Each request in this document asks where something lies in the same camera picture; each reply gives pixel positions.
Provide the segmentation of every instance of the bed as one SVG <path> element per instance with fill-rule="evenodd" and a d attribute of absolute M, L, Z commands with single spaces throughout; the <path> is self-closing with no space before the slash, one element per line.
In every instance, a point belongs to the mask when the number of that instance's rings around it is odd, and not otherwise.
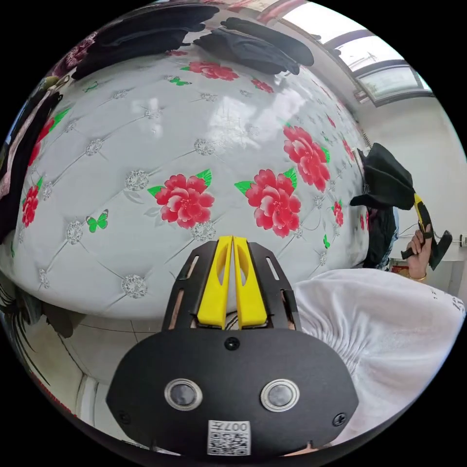
<path fill-rule="evenodd" d="M 366 208 L 349 206 L 365 143 L 309 69 L 271 77 L 190 46 L 62 92 L 0 247 L 39 299 L 161 317 L 190 251 L 221 235 L 270 249 L 292 284 L 365 258 Z"/>

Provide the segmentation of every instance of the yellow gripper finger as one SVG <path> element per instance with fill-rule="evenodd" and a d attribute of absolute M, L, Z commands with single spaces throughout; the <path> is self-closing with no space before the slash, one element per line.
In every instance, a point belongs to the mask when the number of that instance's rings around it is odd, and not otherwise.
<path fill-rule="evenodd" d="M 233 238 L 238 327 L 261 326 L 267 315 L 246 238 Z M 242 283 L 242 272 L 245 284 Z"/>
<path fill-rule="evenodd" d="M 414 206 L 415 206 L 415 210 L 417 212 L 418 222 L 420 223 L 422 231 L 425 232 L 425 229 L 426 229 L 427 226 L 423 224 L 422 215 L 420 213 L 420 204 L 423 205 L 423 201 L 422 201 L 422 199 L 420 198 L 420 196 L 417 193 L 415 193 L 414 198 L 415 198 Z"/>
<path fill-rule="evenodd" d="M 220 237 L 197 314 L 198 322 L 202 325 L 225 327 L 231 256 L 232 236 Z M 224 277 L 221 283 L 222 268 Z"/>

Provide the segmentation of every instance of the white sleeve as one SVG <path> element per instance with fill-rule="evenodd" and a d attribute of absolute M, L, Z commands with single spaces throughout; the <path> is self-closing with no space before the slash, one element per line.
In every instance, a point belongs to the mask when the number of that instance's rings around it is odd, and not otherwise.
<path fill-rule="evenodd" d="M 460 331 L 461 300 L 375 269 L 343 269 L 295 286 L 303 331 L 347 365 L 359 406 L 333 444 L 405 408 L 444 363 Z"/>

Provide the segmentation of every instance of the screw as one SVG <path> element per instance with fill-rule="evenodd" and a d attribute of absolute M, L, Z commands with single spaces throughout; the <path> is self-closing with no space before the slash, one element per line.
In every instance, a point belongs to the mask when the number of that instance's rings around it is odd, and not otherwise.
<path fill-rule="evenodd" d="M 229 337 L 224 342 L 227 350 L 237 350 L 240 347 L 240 341 L 236 337 Z"/>
<path fill-rule="evenodd" d="M 119 412 L 118 418 L 124 425 L 129 425 L 131 423 L 130 416 L 125 412 Z"/>
<path fill-rule="evenodd" d="M 345 423 L 345 421 L 347 420 L 347 415 L 344 414 L 344 413 L 338 413 L 332 420 L 332 424 L 335 426 L 335 427 L 340 427 L 341 425 L 343 425 Z"/>

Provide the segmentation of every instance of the bracelet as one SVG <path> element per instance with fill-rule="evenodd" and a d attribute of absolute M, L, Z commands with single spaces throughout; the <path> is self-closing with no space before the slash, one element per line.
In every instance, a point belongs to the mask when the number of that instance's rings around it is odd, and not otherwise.
<path fill-rule="evenodd" d="M 409 279 L 412 279 L 413 281 L 417 281 L 417 282 L 423 282 L 426 278 L 427 278 L 426 274 L 421 279 L 414 279 L 413 277 L 409 276 Z"/>

